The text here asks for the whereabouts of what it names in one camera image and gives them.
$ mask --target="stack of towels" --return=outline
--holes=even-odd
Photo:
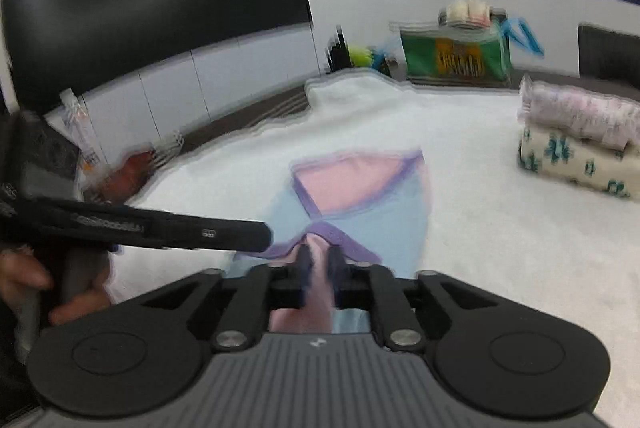
[[[520,95],[523,168],[640,199],[638,102],[527,76]]]

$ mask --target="cream towel with green pattern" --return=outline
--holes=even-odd
[[[600,148],[560,130],[528,124],[522,132],[520,161],[532,172],[567,179],[621,198],[640,200],[640,152]]]

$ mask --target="black sleeve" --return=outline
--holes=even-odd
[[[0,426],[16,413],[36,405],[24,366],[15,359],[17,320],[0,300]]]

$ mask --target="purple trim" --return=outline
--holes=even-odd
[[[347,209],[344,209],[344,210],[339,211],[339,212],[333,212],[331,214],[323,215],[320,212],[320,210],[318,209],[318,207],[316,206],[316,204],[313,201],[313,199],[311,198],[311,195],[309,195],[309,193],[306,191],[306,188],[304,187],[304,185],[300,181],[300,179],[299,179],[299,177],[297,175],[297,172],[300,172],[300,170],[307,170],[307,169],[315,167],[315,166],[323,166],[323,165],[327,166],[328,164],[331,164],[331,163],[340,162],[341,160],[343,160],[345,158],[348,158],[350,156],[351,155],[341,155],[340,157],[336,158],[334,161],[327,161],[327,160],[312,161],[312,162],[309,162],[309,163],[305,163],[305,164],[302,164],[302,165],[295,166],[293,168],[293,170],[292,170],[292,172],[293,172],[293,189],[296,192],[296,194],[298,195],[298,198],[300,199],[300,203],[302,204],[303,208],[305,209],[305,211],[306,211],[307,215],[309,215],[309,217],[311,217],[311,218],[336,217],[336,216],[346,215],[346,214],[353,213],[353,212],[362,211],[364,208],[368,208],[369,206],[372,206],[376,202],[382,200],[384,197],[389,195],[389,193],[394,191],[396,189],[396,186],[399,183],[401,183],[409,175],[409,173],[411,173],[411,171],[415,167],[415,164],[417,162],[419,162],[419,161],[424,161],[424,157],[422,156],[422,151],[421,150],[416,150],[416,151],[412,152],[411,154],[402,156],[401,157],[401,159],[402,159],[402,165],[401,165],[402,167],[401,167],[401,169],[399,169],[398,173],[396,173],[393,177],[391,177],[391,179],[388,180],[388,182],[385,184],[385,186],[379,192],[362,199],[357,204],[354,204],[351,208],[347,208]]]
[[[309,225],[302,234],[290,240],[289,242],[281,242],[279,244],[273,244],[269,249],[262,253],[249,253],[238,251],[235,258],[238,256],[252,256],[255,258],[266,258],[268,260],[274,260],[275,258],[282,258],[287,256],[297,244],[308,234],[316,234],[321,238],[324,238],[329,244],[334,246],[341,246],[344,255],[353,260],[354,262],[369,262],[370,264],[379,264],[382,259],[376,255],[373,251],[365,248],[359,242],[353,240],[344,231],[336,228],[328,222],[316,222]]]

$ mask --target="green package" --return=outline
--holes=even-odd
[[[407,77],[461,85],[504,85],[511,61],[497,26],[400,24]]]

